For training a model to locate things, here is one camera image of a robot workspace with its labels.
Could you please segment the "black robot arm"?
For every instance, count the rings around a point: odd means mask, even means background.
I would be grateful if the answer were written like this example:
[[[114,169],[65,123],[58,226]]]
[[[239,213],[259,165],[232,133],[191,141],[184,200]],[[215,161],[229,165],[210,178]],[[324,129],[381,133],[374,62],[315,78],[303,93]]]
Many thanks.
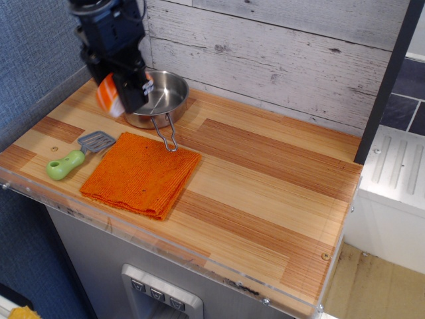
[[[145,36],[137,1],[69,1],[80,24],[80,56],[97,84],[112,75],[126,113],[149,102],[146,64],[139,50]]]

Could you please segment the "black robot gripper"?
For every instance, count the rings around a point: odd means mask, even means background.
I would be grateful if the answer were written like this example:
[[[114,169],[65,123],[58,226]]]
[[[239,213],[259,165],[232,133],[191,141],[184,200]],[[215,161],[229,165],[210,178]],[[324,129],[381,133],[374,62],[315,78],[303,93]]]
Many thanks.
[[[80,55],[97,85],[113,73],[126,114],[146,105],[148,79],[139,50],[145,30],[137,1],[75,1],[74,16],[80,21]]]

